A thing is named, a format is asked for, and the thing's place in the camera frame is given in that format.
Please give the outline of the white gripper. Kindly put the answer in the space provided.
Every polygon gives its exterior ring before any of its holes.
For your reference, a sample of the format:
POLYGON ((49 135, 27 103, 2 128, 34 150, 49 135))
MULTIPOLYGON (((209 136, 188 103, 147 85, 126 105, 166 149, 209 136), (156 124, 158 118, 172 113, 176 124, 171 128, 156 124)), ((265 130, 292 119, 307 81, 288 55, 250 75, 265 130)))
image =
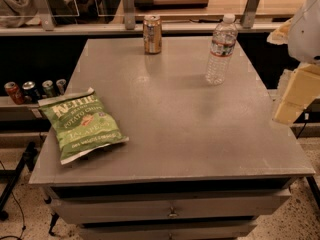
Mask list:
POLYGON ((315 65, 320 63, 320 0, 306 0, 267 42, 288 43, 289 55, 303 62, 293 71, 285 69, 277 86, 273 120, 290 125, 320 95, 320 66, 315 65))

